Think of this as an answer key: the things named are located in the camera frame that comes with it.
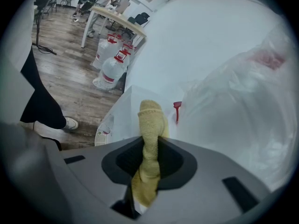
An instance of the black pants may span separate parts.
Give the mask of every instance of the black pants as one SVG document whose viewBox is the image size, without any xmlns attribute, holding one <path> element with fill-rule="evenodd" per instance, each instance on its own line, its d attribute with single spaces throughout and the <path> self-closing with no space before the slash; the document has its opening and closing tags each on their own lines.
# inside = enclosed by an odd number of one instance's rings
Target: black pants
<svg viewBox="0 0 299 224">
<path fill-rule="evenodd" d="M 21 73 L 35 89 L 22 114 L 21 121 L 24 123 L 38 121 L 54 129 L 65 127 L 66 120 L 59 104 L 46 90 L 39 77 L 32 48 Z"/>
</svg>

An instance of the yellow towel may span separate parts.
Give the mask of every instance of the yellow towel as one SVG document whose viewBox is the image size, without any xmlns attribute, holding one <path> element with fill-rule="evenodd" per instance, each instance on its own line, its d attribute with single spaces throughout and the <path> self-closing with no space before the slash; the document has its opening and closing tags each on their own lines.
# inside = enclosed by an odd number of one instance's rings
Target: yellow towel
<svg viewBox="0 0 299 224">
<path fill-rule="evenodd" d="M 132 179 L 132 192 L 140 204 L 149 207 L 157 195 L 160 180 L 158 136 L 169 137 L 168 120 L 161 106 L 153 100 L 141 102 L 138 117 L 144 140 L 143 161 Z"/>
</svg>

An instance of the white sneaker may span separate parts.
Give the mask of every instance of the white sneaker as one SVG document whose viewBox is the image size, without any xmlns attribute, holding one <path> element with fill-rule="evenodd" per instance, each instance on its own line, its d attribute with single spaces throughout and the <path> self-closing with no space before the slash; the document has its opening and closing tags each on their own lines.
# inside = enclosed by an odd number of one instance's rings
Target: white sneaker
<svg viewBox="0 0 299 224">
<path fill-rule="evenodd" d="M 70 118 L 70 117 L 65 117 L 66 124 L 63 129 L 68 129 L 68 130 L 74 130 L 78 128 L 79 124 L 76 120 Z"/>
</svg>

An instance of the table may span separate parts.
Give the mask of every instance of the table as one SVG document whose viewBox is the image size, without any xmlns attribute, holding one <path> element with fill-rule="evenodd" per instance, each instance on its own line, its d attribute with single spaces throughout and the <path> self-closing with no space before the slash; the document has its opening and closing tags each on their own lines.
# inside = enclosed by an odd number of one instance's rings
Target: table
<svg viewBox="0 0 299 224">
<path fill-rule="evenodd" d="M 125 28 L 128 28 L 130 30 L 132 30 L 136 35 L 145 38 L 146 34 L 144 32 L 144 29 L 142 26 L 140 26 L 139 24 L 133 24 L 131 22 L 128 21 L 128 18 L 120 13 L 117 13 L 114 10 L 108 9 L 106 7 L 92 7 L 92 12 L 90 13 L 90 16 L 88 18 L 88 22 L 87 25 L 85 27 L 84 30 L 84 34 L 83 34 L 83 38 L 82 38 L 82 43 L 81 43 L 81 47 L 84 48 L 85 46 L 85 40 L 87 37 L 87 32 L 88 29 L 90 27 L 90 23 L 93 19 L 94 14 L 100 14 L 102 16 L 105 16 L 104 22 L 100 28 L 99 34 L 101 34 L 103 27 L 105 26 L 105 23 L 107 21 L 107 19 L 111 19 L 113 21 L 116 21 L 117 23 L 121 24 L 122 26 L 124 26 Z M 137 46 L 137 44 L 140 42 L 141 39 L 136 39 L 136 42 L 133 43 L 134 46 Z"/>
</svg>

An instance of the white plastic bag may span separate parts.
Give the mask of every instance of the white plastic bag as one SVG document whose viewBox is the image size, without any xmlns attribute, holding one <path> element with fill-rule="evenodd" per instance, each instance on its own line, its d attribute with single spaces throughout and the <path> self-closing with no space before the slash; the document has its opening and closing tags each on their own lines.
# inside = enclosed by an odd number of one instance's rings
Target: white plastic bag
<svg viewBox="0 0 299 224">
<path fill-rule="evenodd" d="M 279 188 L 298 152 L 298 66 L 294 43 L 277 26 L 185 93 L 177 139 L 223 153 Z"/>
</svg>

